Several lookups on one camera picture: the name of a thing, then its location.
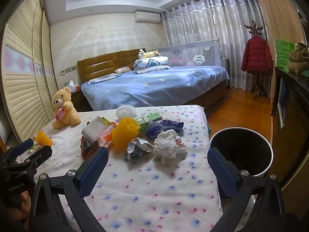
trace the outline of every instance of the white tablecloth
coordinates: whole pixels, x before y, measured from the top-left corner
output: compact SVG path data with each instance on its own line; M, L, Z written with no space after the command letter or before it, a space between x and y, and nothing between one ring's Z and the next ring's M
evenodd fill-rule
M217 180L207 162L209 136L203 108L196 105L141 107L138 115L159 112L164 119L185 122L180 133L188 154L160 160L152 153L135 163L122 154L109 153L109 162L90 196L84 200L106 231L210 231L222 216ZM53 155L38 168L50 177L77 169L81 157L81 130L97 115L115 121L115 110L79 113L81 124L54 130L43 128L53 141ZM61 196L72 226L77 223Z

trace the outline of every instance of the teddy bear's ear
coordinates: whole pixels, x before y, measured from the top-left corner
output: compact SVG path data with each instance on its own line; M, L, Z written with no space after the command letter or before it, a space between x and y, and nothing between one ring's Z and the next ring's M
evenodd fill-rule
M64 87L64 89L65 89L68 93L71 93L70 87L66 86L66 87Z

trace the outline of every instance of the bed frame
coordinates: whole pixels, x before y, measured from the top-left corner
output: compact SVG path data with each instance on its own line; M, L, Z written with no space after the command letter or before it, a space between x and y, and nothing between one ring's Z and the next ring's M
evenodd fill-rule
M118 68L128 66L133 70L134 62L138 59L139 49L113 52L101 56L87 58L77 62L81 82L114 73ZM211 104L222 98L227 89L226 80L220 82L203 95L185 103L197 104L207 109Z

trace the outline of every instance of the blue bedsheet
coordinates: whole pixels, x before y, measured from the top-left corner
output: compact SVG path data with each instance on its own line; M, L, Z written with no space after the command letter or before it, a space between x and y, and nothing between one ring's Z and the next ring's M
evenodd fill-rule
M220 66L173 67L144 74L127 72L121 76L81 89L94 111L135 107L182 105L229 79Z

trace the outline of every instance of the gray curtain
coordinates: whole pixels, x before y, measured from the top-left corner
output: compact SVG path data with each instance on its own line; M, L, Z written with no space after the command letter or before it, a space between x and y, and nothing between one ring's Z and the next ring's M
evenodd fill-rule
M266 39L265 25L257 0L198 0L179 5L162 13L169 45L220 38L221 55L230 60L231 87L250 90L255 76L241 71L247 41L252 37L244 24L256 22L263 26L261 37ZM270 75L262 75L265 92L270 91Z

